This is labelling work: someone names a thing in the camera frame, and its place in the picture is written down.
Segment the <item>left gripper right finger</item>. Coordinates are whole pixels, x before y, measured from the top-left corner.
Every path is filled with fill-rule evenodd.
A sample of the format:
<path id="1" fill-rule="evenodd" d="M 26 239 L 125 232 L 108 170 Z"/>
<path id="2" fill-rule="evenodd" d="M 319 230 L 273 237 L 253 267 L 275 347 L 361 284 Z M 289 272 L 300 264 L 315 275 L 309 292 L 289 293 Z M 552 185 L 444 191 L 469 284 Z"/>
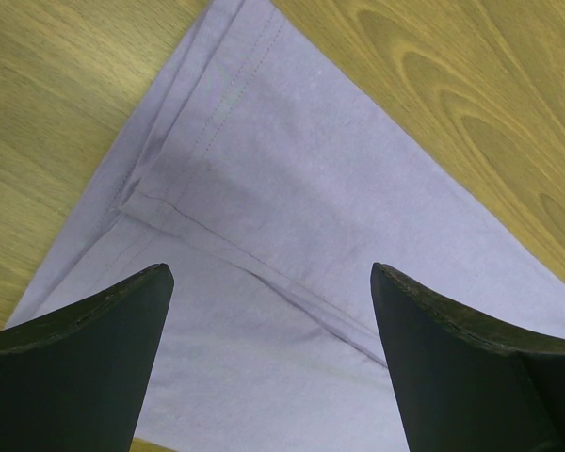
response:
<path id="1" fill-rule="evenodd" d="M 565 451 L 565 339 L 374 264 L 379 336 L 412 451 Z"/>

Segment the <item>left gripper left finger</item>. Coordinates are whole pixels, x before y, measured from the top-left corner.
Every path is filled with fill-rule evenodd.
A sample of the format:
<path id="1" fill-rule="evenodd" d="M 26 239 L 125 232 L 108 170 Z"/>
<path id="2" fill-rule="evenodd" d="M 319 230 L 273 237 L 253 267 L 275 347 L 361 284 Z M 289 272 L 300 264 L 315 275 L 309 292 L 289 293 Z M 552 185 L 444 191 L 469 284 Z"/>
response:
<path id="1" fill-rule="evenodd" d="M 127 451 L 174 279 L 149 266 L 0 331 L 0 451 Z"/>

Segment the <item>purple t-shirt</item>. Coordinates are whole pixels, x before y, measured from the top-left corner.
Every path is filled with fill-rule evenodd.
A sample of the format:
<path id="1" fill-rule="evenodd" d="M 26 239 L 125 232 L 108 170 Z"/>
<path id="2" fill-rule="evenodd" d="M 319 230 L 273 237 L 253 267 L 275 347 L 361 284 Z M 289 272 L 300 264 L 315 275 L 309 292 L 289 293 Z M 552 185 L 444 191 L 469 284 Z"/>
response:
<path id="1" fill-rule="evenodd" d="M 404 451 L 374 263 L 565 338 L 565 285 L 267 1 L 213 1 L 9 319 L 155 263 L 175 288 L 137 435 L 179 451 Z"/>

